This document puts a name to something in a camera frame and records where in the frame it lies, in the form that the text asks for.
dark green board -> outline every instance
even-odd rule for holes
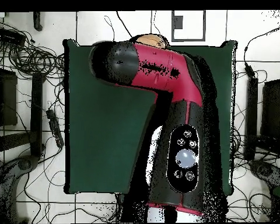
[[[69,193],[127,193],[155,94],[116,87],[95,79],[89,70],[91,46],[69,47]],[[219,109],[223,189],[231,194],[230,107],[234,41],[221,47],[179,46],[170,49],[202,56],[216,83]]]

power adapter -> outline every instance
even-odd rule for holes
[[[4,43],[9,43],[9,44],[14,44],[17,46],[24,47],[26,36],[20,33],[16,33],[14,31],[0,28],[0,41]]]

floor tile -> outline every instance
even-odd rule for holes
[[[238,42],[236,59],[244,60],[248,42],[280,26],[280,18],[272,17],[272,10],[229,10],[227,39]],[[253,40],[246,52],[247,61],[280,61],[280,30]]]

light blue button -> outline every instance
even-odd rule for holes
[[[182,149],[176,155],[176,163],[184,169],[193,167],[196,163],[196,156],[192,151]]]

round button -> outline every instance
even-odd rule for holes
[[[188,172],[185,174],[185,177],[186,177],[186,179],[187,179],[188,181],[192,181],[192,180],[195,179],[195,175],[194,175],[194,173],[191,172],[191,171],[188,171]]]
[[[185,144],[185,140],[183,138],[177,140],[177,144],[183,146]]]
[[[194,141],[190,141],[190,143],[189,143],[189,144],[190,144],[190,147],[191,147],[191,148],[196,147],[196,142],[194,142]]]
[[[185,136],[186,138],[190,138],[190,137],[191,137],[191,131],[185,131],[185,132],[184,132],[184,136]]]
[[[180,167],[186,169],[195,165],[196,156],[191,150],[182,149],[177,153],[175,161]]]
[[[174,172],[174,176],[177,177],[178,179],[181,178],[183,176],[183,172],[182,171],[179,171],[179,170],[176,170]]]

